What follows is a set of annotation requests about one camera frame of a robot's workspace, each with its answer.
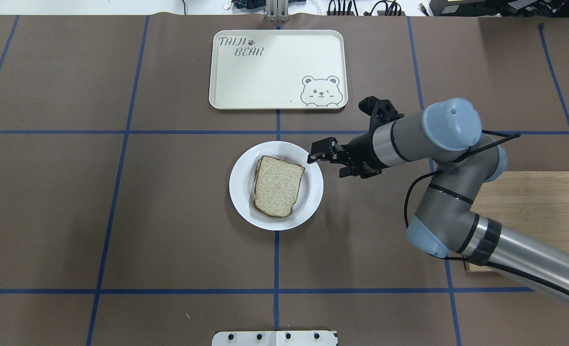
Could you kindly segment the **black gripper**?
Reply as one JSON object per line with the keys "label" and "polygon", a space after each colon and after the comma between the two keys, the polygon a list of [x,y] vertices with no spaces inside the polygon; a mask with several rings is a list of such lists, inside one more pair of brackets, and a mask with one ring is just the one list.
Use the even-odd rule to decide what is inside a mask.
{"label": "black gripper", "polygon": [[333,136],[312,143],[307,163],[319,161],[342,164],[340,178],[368,179],[383,171],[383,163],[376,156],[370,135],[357,136],[348,144],[339,144]]}

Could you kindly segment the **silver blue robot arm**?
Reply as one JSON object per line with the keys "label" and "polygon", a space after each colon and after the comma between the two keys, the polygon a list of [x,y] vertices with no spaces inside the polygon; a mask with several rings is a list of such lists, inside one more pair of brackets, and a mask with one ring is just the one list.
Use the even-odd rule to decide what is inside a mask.
{"label": "silver blue robot arm", "polygon": [[501,144],[513,136],[484,131],[478,112],[462,98],[434,103],[414,115],[398,112],[389,100],[360,101],[370,117],[368,131],[348,144],[334,137],[314,142],[309,164],[341,164],[340,177],[368,179],[384,169],[432,159],[427,189],[406,221],[412,245],[440,259],[488,267],[526,287],[569,304],[569,254],[471,210],[482,184],[496,180],[508,164]]}

